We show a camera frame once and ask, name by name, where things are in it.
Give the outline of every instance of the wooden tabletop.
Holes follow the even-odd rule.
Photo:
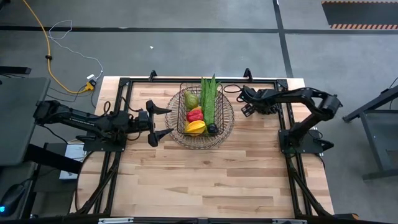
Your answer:
[[[110,101],[113,108],[119,78],[104,77],[96,114],[103,114],[105,101]],[[301,78],[288,79],[288,83],[290,90],[304,86]],[[266,84],[248,86],[272,88]],[[136,83],[130,105],[145,108],[145,102],[153,100],[157,106],[166,108],[178,91],[179,83]],[[164,137],[158,147],[150,147],[146,133],[137,141],[127,142],[119,166],[112,216],[294,217],[285,158],[277,138],[278,116],[256,113],[246,118],[240,110],[244,105],[236,102],[237,95],[226,93],[234,108],[235,124],[227,140],[216,148],[187,149],[170,136]],[[296,121],[309,115],[304,105],[292,107]],[[165,128],[164,118],[155,116],[156,129]],[[78,181],[80,206],[98,185],[103,156],[103,152],[93,153],[83,167]],[[302,157],[309,189],[333,213],[320,159],[309,154]],[[304,212],[300,190],[298,195]]]

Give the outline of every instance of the white cable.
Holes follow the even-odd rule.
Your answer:
[[[63,23],[63,22],[70,22],[70,28],[69,28],[69,30],[68,30],[61,38],[52,37],[52,35],[51,35],[51,30],[52,30],[56,25],[58,25],[58,24],[60,24],[60,23]],[[54,41],[54,42],[55,42],[56,44],[58,44],[58,46],[60,46],[61,48],[63,48],[63,49],[68,49],[70,52],[75,53],[75,54],[79,54],[79,55],[82,56],[83,58],[96,60],[96,61],[98,62],[98,65],[100,65],[100,67],[101,67],[101,71],[100,71],[99,75],[98,75],[97,77],[95,77],[95,78],[98,80],[98,79],[102,76],[102,74],[104,73],[104,71],[103,71],[104,68],[103,68],[101,62],[100,62],[97,58],[84,56],[83,54],[81,54],[81,53],[79,53],[79,52],[76,52],[76,51],[74,51],[74,50],[71,50],[71,49],[68,48],[68,47],[62,46],[60,43],[58,43],[58,42],[56,41],[56,40],[62,40],[62,39],[64,39],[64,38],[67,36],[67,34],[72,30],[72,23],[73,23],[73,21],[70,20],[70,19],[69,19],[69,20],[65,20],[65,21],[57,22],[57,23],[56,23],[54,26],[52,26],[51,29],[49,30],[49,39],[51,39],[52,41]]]

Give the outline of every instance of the fruit basket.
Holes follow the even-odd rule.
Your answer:
[[[209,149],[214,148],[221,144],[231,134],[234,125],[234,112],[231,103],[223,94],[222,89],[216,97],[215,110],[215,123],[218,123],[218,132],[214,134],[197,134],[192,136],[190,133],[185,132],[185,122],[187,120],[187,109],[184,109],[184,91],[189,90],[195,93],[196,96],[200,95],[200,84],[186,84],[180,85],[180,91],[175,94],[167,105],[167,109],[172,112],[165,115],[165,123],[167,128],[174,128],[170,136],[177,143],[190,148],[190,149]]]
[[[198,106],[201,105],[201,86],[181,83],[180,85],[180,100],[178,101],[178,120],[177,120],[177,131],[180,134],[190,134],[186,132],[187,125],[187,114],[190,112],[190,109],[187,108],[185,104],[185,94],[189,92],[191,95],[195,96],[198,99]],[[213,133],[209,133],[205,131],[204,133],[195,134],[195,136],[215,136],[218,134],[222,134],[224,132],[224,110],[223,110],[223,86],[220,85],[215,99],[215,107],[214,107],[214,125],[217,127],[216,131]]]

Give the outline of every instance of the orange striped tape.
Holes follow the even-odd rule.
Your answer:
[[[398,29],[398,24],[333,24],[332,29]]]
[[[324,3],[398,3],[398,2],[387,2],[387,1],[323,1]]]

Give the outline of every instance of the butcher block table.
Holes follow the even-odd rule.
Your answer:
[[[103,114],[106,101],[113,108],[119,78],[104,77],[96,114]],[[287,81],[290,90],[304,87],[301,78]],[[273,88],[268,84],[245,85]],[[146,101],[153,100],[166,108],[179,89],[180,83],[135,83],[130,106],[145,108]],[[127,142],[120,161],[112,217],[294,217],[285,157],[277,137],[278,116],[255,113],[246,118],[241,112],[244,104],[236,102],[239,93],[224,94],[233,106],[235,122],[232,133],[218,147],[187,149],[169,135],[158,147],[150,147],[147,133],[142,133],[137,141]],[[309,115],[300,103],[293,103],[292,107],[296,121]],[[165,129],[164,119],[164,114],[155,116],[157,130]],[[79,207],[98,185],[103,157],[103,152],[94,152],[83,166],[78,180]],[[333,213],[321,160],[311,154],[303,154],[302,160],[309,189],[325,210]],[[304,212],[301,190],[297,192]],[[102,209],[107,194],[105,190]]]

